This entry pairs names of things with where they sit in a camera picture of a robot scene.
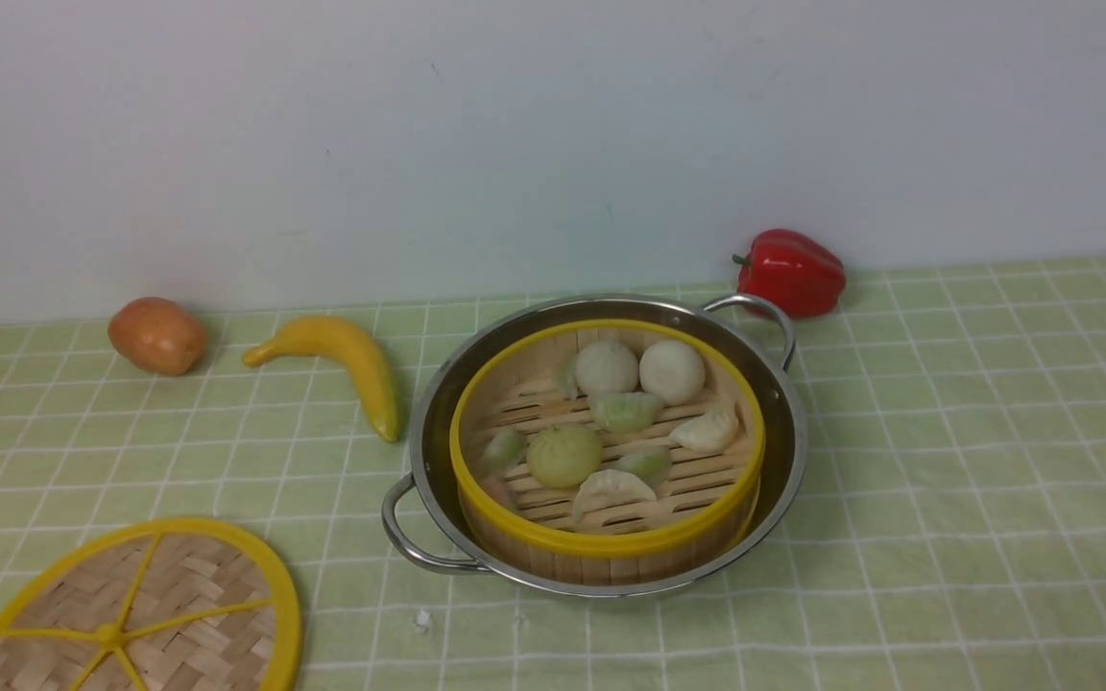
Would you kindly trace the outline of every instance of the stainless steel pot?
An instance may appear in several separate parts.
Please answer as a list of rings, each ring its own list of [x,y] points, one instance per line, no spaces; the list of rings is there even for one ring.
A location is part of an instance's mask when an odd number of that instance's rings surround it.
[[[757,307],[778,321],[784,337],[784,349],[776,363],[732,324],[726,324],[710,314],[731,306]],[[456,402],[474,373],[511,343],[543,328],[589,318],[628,318],[662,324],[709,343],[737,364],[762,406],[768,426],[768,449],[762,463],[759,506],[749,534],[737,547],[679,576],[633,586],[576,586],[550,580],[532,576],[489,555],[477,545],[467,527],[449,454],[449,426]],[[804,410],[785,374],[795,349],[796,337],[791,320],[771,302],[750,294],[727,294],[701,307],[640,294],[582,294],[517,312],[469,338],[434,374],[425,397],[413,411],[408,451],[411,473],[392,486],[382,501],[383,530],[400,554],[418,567],[445,574],[495,573],[519,585],[549,594],[594,599],[636,598],[668,594],[692,585],[732,564],[762,542],[786,513],[787,505],[800,489],[808,433]],[[449,559],[430,555],[405,536],[396,517],[396,505],[414,486],[435,524],[467,558]]]

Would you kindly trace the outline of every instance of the potato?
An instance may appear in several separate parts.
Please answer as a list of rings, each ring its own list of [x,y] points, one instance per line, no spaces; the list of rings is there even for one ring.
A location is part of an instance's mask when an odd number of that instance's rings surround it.
[[[208,333],[178,303],[139,297],[109,320],[109,343],[144,371],[181,376],[202,359]]]

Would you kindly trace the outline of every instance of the red bell pepper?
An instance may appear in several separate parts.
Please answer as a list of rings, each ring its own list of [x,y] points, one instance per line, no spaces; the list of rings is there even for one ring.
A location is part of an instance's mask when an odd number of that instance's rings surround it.
[[[732,254],[732,261],[741,264],[739,293],[765,297],[793,318],[816,317],[834,310],[847,286],[843,262],[808,237],[791,230],[760,233],[750,244],[749,255]]]

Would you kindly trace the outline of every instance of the green checkered tablecloth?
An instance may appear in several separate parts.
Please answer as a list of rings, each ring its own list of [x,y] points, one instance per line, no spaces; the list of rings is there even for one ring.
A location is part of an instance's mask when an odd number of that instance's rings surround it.
[[[316,311],[372,327],[414,395],[544,297]],[[241,366],[301,313],[210,316],[211,357],[176,380],[115,357],[105,323],[0,327],[0,607],[93,535],[213,514],[289,561],[307,691],[1106,691],[1106,258],[853,276],[841,314],[800,326],[812,454],[786,520],[720,576],[626,607],[399,558],[377,511],[404,448],[373,437],[346,374]],[[407,528],[449,551],[420,509]]]

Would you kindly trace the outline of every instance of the yellow banana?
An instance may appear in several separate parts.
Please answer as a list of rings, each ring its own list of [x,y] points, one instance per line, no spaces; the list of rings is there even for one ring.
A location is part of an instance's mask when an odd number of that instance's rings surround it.
[[[385,441],[399,439],[399,398],[386,354],[368,332],[331,315],[306,315],[281,326],[268,341],[242,355],[247,367],[284,357],[324,357],[342,364],[361,395],[361,410]]]

